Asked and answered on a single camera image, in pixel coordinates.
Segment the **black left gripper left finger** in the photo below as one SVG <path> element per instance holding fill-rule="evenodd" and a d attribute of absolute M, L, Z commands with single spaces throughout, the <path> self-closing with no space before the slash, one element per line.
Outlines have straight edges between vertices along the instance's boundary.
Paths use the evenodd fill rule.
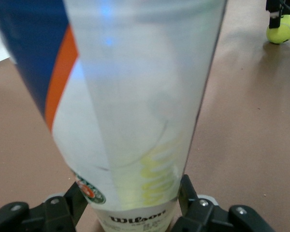
<path fill-rule="evenodd" d="M 0 232 L 75 232 L 87 201 L 73 183 L 63 195 L 51 197 L 30 208 L 26 202 L 12 202 L 0 208 Z"/>

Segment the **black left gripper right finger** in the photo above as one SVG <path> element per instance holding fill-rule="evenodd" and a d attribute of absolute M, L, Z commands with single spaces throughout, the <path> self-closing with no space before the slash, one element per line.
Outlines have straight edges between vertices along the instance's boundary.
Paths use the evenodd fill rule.
<path fill-rule="evenodd" d="M 251 207 L 233 205 L 222 209 L 214 199 L 198 196 L 187 174 L 179 191 L 182 216 L 172 232 L 273 232 L 274 229 Z"/>

